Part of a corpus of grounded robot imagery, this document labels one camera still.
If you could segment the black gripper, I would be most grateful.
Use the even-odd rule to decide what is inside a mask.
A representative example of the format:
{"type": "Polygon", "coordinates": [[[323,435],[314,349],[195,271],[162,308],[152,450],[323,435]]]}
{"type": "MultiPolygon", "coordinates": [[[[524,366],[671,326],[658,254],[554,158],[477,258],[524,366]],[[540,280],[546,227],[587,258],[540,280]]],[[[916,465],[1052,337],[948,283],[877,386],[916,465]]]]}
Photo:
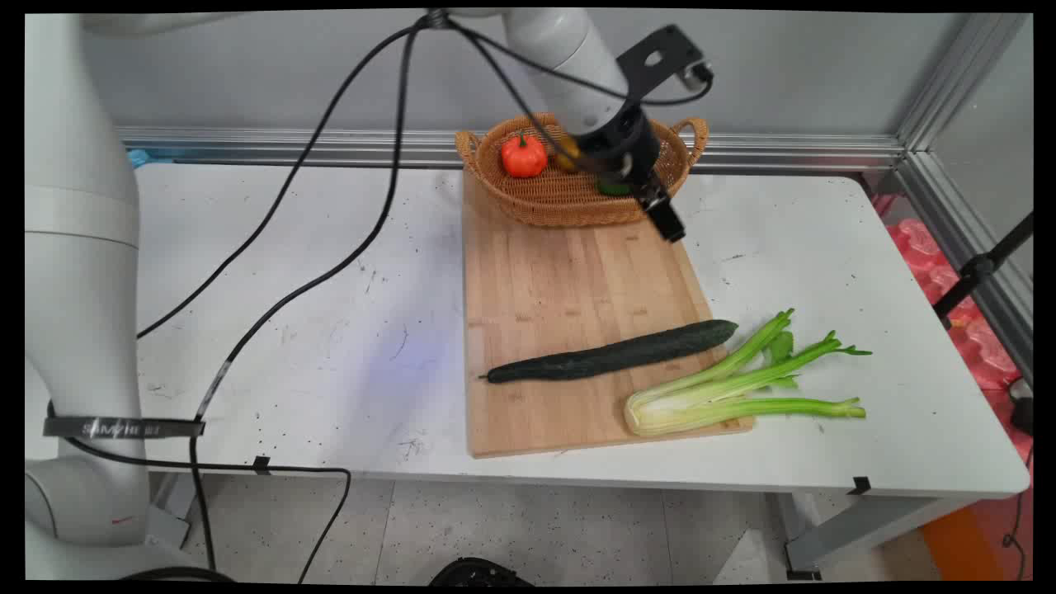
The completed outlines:
{"type": "Polygon", "coordinates": [[[615,194],[637,199],[664,241],[677,243],[686,236],[667,188],[653,183],[660,143],[641,106],[624,106],[599,129],[577,135],[576,143],[580,150],[578,168],[618,181],[615,194]]]}

